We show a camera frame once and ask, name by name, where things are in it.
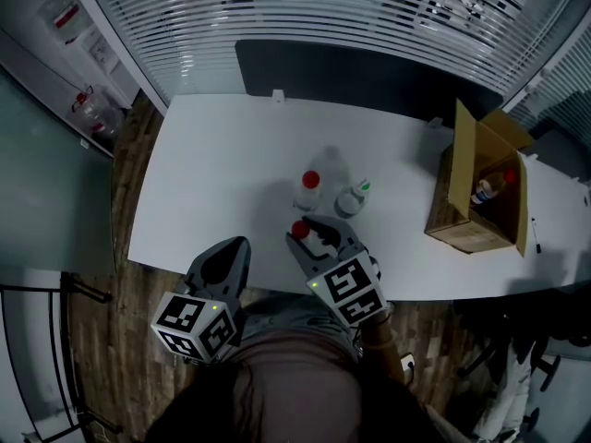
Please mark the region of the brown cardboard box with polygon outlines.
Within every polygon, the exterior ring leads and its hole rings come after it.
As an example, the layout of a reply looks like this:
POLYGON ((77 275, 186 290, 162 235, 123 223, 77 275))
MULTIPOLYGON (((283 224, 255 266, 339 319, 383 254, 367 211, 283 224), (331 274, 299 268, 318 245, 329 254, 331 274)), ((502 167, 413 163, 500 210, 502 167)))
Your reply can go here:
POLYGON ((534 139, 503 110, 477 120, 455 105, 453 142, 441 155, 425 234, 466 254, 505 247, 525 253, 527 172, 521 150, 534 139), (476 183, 493 172, 516 171, 516 181, 492 200, 472 205, 476 183))

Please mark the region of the red-capped clear bottle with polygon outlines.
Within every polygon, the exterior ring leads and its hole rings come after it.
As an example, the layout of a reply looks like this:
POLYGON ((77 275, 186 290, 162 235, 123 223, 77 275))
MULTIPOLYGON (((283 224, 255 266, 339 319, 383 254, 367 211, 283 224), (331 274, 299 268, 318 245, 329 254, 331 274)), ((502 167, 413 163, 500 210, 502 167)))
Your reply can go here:
POLYGON ((495 198, 507 186, 516 181, 516 171, 508 169, 503 172, 493 172, 476 183, 470 197, 472 205, 481 205, 495 198))
POLYGON ((291 235, 299 240, 314 256, 332 256, 334 253, 334 248, 331 245, 324 245, 318 234, 303 220, 293 223, 291 235))
POLYGON ((294 206, 304 212, 313 211, 320 204, 320 196, 319 173, 306 171, 295 189, 294 206))

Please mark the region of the long dark desk partition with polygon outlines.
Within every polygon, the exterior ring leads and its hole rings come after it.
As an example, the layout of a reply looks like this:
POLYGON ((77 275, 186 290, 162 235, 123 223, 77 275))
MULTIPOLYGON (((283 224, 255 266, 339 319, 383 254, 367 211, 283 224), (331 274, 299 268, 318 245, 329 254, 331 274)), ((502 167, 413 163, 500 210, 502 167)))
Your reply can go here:
POLYGON ((398 56, 328 43, 241 40, 235 44, 247 94, 331 102, 453 123, 461 101, 479 120, 499 108, 493 90, 398 56))

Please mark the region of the white table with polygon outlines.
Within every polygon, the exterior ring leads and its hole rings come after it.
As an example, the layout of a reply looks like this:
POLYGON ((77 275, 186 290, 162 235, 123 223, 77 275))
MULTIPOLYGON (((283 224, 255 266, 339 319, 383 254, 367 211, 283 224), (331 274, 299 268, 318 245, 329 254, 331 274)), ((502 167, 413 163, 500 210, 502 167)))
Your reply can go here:
POLYGON ((248 283, 304 293, 285 242, 296 219, 296 182, 328 163, 345 180, 368 179, 353 226, 380 263, 394 301, 500 296, 591 281, 591 197, 585 186, 525 160, 525 253, 467 255, 425 234, 446 128, 358 107, 247 95, 182 95, 164 120, 140 191, 128 256, 184 273, 216 243, 245 236, 248 283), (542 252, 537 254, 531 218, 542 252))

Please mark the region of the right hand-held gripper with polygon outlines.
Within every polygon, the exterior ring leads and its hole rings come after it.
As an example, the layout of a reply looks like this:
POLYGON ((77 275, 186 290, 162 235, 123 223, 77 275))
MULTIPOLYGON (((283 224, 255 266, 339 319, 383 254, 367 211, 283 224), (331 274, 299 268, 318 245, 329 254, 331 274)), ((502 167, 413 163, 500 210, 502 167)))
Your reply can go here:
POLYGON ((307 281, 309 290, 345 326, 359 326, 384 311, 387 301, 380 289, 379 268, 352 226, 325 215, 305 215, 302 220, 313 232, 304 239, 286 233, 285 241, 304 273, 316 276, 307 281), (337 257, 350 258, 333 267, 337 257))

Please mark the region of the white horizontal blinds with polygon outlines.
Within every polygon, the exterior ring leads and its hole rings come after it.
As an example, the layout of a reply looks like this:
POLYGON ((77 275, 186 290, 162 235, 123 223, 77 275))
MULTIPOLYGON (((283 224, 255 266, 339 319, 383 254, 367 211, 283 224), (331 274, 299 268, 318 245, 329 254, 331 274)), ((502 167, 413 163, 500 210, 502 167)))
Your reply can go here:
POLYGON ((163 103, 239 93, 242 40, 336 44, 509 94, 585 0, 82 0, 95 3, 163 103))
POLYGON ((591 150, 591 9, 503 110, 533 135, 559 128, 591 150))

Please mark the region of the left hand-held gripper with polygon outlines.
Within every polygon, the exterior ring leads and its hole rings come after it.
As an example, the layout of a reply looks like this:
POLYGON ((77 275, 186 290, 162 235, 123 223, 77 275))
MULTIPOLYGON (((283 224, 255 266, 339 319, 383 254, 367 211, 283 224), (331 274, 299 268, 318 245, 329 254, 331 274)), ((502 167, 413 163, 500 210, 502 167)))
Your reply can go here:
POLYGON ((216 363, 241 344, 246 318, 240 295, 250 260, 245 236, 223 240, 195 258, 186 282, 207 287, 208 294, 167 292, 151 322, 168 351, 194 363, 216 363))

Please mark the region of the white-green capped clear bottle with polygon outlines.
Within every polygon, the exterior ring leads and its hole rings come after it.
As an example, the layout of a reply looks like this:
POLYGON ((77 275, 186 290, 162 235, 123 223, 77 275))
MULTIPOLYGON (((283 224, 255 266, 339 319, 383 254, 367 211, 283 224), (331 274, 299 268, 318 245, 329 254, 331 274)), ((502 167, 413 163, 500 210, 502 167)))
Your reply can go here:
POLYGON ((334 211, 342 219, 355 217, 368 201, 371 183, 368 179, 345 186, 334 200, 334 211))

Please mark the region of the person's grey trousers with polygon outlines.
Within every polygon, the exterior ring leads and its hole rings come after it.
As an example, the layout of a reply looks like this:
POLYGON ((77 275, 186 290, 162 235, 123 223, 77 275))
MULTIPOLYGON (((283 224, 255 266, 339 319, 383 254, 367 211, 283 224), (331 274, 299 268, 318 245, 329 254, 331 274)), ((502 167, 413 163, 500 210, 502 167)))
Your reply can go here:
POLYGON ((310 332, 335 340, 357 356, 350 329, 315 295, 273 292, 244 312, 244 341, 267 332, 310 332))

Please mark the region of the white storage shelf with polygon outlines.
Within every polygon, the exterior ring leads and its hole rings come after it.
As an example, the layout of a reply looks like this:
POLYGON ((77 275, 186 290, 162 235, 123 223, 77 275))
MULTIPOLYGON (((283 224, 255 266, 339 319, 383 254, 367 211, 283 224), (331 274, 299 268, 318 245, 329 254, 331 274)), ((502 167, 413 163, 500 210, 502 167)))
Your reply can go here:
POLYGON ((45 1, 0 0, 0 67, 85 138, 111 152, 116 139, 91 135, 73 119, 71 105, 79 92, 93 86, 125 119, 139 85, 92 18, 92 25, 72 43, 59 42, 37 15, 45 1))

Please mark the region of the whiteboard on black stand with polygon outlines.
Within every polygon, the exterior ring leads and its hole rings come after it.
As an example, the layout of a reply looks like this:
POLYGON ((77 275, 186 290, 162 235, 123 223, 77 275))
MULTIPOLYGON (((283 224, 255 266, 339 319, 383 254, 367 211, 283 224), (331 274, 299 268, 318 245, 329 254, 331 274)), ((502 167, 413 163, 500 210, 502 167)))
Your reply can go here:
POLYGON ((67 305, 112 296, 59 271, 0 267, 0 443, 112 443, 121 425, 81 398, 67 305))

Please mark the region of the person's mauve shirt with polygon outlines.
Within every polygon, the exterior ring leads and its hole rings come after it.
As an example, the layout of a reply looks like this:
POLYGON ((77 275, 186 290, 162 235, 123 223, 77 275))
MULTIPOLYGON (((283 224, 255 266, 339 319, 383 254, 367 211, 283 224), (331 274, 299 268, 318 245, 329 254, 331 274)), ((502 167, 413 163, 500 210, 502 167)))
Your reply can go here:
POLYGON ((265 332, 229 361, 237 368, 233 423, 241 443, 359 443, 357 359, 341 340, 265 332))

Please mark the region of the short dark desk partition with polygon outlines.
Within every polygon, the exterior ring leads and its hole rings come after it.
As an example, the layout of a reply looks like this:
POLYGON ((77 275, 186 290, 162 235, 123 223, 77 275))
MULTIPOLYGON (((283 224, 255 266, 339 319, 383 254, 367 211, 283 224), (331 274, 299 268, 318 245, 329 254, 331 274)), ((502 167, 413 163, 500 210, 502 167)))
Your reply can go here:
POLYGON ((528 153, 572 178, 591 180, 591 151, 563 130, 550 129, 535 140, 528 153))

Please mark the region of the person's right forearm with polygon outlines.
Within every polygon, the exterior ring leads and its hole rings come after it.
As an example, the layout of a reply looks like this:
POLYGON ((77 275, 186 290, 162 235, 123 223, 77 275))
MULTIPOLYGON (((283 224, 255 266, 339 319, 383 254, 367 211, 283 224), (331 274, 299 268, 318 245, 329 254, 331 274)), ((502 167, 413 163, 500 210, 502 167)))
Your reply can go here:
POLYGON ((382 374, 404 385, 405 375, 390 315, 382 310, 359 324, 363 359, 382 374))

